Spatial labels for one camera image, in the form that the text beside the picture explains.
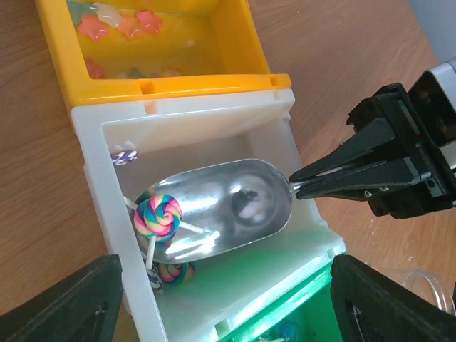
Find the clear plastic jar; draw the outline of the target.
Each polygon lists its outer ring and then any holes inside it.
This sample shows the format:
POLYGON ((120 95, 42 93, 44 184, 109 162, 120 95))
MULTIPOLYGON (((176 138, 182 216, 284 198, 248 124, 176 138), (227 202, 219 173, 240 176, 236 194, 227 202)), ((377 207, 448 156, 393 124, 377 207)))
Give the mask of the clear plastic jar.
POLYGON ((455 315, 452 290, 441 276, 415 269, 406 273, 399 284, 441 311, 455 315))

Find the rainbow swirl lollipop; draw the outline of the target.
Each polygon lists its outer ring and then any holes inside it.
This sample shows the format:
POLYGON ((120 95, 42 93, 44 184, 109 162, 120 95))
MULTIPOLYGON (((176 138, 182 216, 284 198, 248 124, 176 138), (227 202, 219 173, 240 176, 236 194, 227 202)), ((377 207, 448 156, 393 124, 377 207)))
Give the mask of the rainbow swirl lollipop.
POLYGON ((133 224, 136 232, 149 240, 145 260, 147 270, 152 269, 157 242, 170 241, 179 228, 197 234, 204 233, 203 228, 182 221, 182 210, 173 196, 154 195, 140 204, 135 204, 127 197, 123 197, 123 199, 127 208, 134 211, 133 224))

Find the yellow plastic bin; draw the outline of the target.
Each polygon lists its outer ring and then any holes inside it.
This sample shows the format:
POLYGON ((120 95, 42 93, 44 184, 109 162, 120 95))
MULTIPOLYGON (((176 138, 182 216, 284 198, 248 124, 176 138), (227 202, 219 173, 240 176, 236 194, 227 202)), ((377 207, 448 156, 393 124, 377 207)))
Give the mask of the yellow plastic bin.
POLYGON ((38 1, 63 100, 77 106, 285 89, 247 1, 38 1))

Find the white plastic bin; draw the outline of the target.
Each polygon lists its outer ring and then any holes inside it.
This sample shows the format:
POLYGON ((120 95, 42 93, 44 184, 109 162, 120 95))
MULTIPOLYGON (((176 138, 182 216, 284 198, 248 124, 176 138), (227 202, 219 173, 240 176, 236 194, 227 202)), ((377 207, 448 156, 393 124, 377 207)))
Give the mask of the white plastic bin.
POLYGON ((120 257, 124 303, 141 341, 219 341, 261 310, 319 276, 346 251, 312 199, 295 201, 284 226, 271 217, 250 224, 231 213, 231 189, 213 180, 179 199, 185 222, 172 256, 193 262, 195 275, 155 294, 125 205, 149 186, 179 172, 241 160, 270 162, 290 175, 301 166, 291 128, 291 89, 77 106, 71 120, 108 251, 120 257))

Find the metal scoop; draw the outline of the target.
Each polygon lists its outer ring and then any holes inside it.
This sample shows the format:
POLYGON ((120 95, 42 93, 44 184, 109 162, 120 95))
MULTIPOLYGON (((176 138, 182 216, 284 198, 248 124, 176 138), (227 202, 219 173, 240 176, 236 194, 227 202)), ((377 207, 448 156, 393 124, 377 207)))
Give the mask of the metal scoop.
MULTIPOLYGON (((179 228, 168 242, 155 245, 154 261, 179 264, 199 261, 280 232, 289 222, 294 194, 308 182, 290 182, 272 164, 243 159, 167 177, 135 201, 170 195, 179 203, 182 221, 203 228, 197 234, 179 228)), ((148 238, 137 234, 147 256, 148 238)))

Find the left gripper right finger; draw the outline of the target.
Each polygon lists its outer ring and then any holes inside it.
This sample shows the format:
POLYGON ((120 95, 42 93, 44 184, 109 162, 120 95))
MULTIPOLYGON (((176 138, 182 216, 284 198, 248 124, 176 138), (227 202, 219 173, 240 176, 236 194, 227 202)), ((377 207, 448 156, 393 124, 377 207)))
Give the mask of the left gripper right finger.
POLYGON ((339 256, 331 267, 331 298, 344 341, 455 340, 455 315, 399 284, 411 270, 375 269, 339 256))

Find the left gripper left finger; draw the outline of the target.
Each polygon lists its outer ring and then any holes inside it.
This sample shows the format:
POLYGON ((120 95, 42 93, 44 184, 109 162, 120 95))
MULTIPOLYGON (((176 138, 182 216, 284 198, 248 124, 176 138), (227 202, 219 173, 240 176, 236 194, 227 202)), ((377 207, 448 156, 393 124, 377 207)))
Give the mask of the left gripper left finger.
POLYGON ((120 257, 101 256, 1 315, 1 340, 111 341, 122 297, 120 257))

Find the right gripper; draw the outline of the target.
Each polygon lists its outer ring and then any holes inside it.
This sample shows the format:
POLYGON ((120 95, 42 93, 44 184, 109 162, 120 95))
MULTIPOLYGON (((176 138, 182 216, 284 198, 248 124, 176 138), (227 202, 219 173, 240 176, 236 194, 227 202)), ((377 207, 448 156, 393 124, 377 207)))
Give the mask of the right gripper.
POLYGON ((310 179, 364 155, 362 167, 315 177, 296 198, 339 197, 368 203, 377 216, 396 219, 421 216, 455 207, 452 171, 399 83, 385 85, 362 100, 348 115, 356 134, 330 154, 296 171, 289 181, 310 179))

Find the green plastic bin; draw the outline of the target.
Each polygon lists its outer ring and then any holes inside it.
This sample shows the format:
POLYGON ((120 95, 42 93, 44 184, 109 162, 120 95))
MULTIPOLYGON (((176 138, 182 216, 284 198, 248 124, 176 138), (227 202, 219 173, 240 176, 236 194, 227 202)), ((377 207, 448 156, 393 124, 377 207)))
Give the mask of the green plastic bin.
POLYGON ((269 269, 239 271, 219 287, 217 302, 229 307, 215 324, 212 341, 344 341, 336 319, 331 267, 311 260, 293 274, 272 283, 269 269))

